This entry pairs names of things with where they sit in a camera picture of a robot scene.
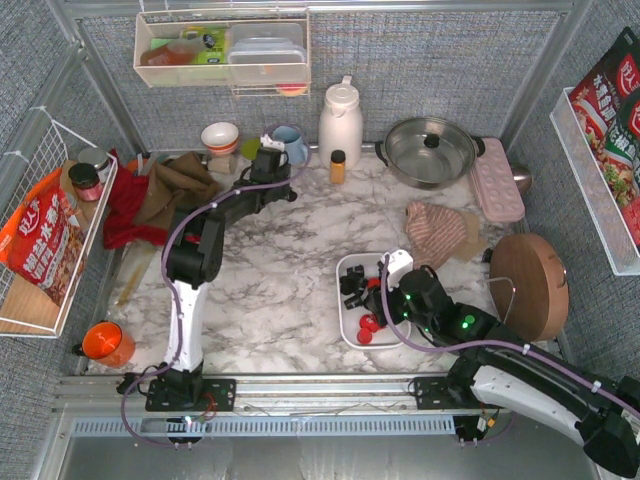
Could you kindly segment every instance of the wooden utensil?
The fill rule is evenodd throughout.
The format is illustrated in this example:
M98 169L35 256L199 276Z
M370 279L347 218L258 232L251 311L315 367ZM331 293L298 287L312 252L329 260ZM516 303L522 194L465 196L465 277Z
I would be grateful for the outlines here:
M508 235L491 258L490 277L509 277L516 288L506 325L528 342L550 340L562 330L569 313L567 271L555 250L539 235ZM491 295L500 318L511 301L508 282L492 282Z

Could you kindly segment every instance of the white jug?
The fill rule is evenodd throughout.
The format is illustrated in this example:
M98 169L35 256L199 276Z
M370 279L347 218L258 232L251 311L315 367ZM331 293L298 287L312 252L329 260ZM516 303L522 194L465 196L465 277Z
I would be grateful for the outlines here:
M318 153L325 167L331 164L331 152L342 150L346 155L346 169L360 161L362 153L362 112L360 94L351 85L351 77L327 89L324 110L320 115Z

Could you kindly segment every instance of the pink oven mitt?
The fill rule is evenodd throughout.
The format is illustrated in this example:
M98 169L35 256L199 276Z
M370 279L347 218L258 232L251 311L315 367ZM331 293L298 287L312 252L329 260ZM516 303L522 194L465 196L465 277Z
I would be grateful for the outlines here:
M467 240L467 225L455 210L411 202L407 206L405 232L411 242L414 268L442 266Z

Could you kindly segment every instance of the orange food package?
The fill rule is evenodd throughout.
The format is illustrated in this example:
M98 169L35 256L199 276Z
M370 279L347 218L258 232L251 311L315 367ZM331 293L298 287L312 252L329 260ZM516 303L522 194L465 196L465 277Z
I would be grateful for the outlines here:
M82 230L67 217L61 171L58 168L38 182L0 231L0 262L41 288L58 306L84 241Z

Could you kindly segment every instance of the stainless steel pot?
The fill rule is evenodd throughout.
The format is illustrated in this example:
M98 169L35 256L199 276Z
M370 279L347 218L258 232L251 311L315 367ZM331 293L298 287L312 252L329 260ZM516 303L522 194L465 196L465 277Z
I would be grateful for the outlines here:
M435 117L405 120L375 146L378 158L398 180L422 190L438 190L455 183L485 152L480 137Z

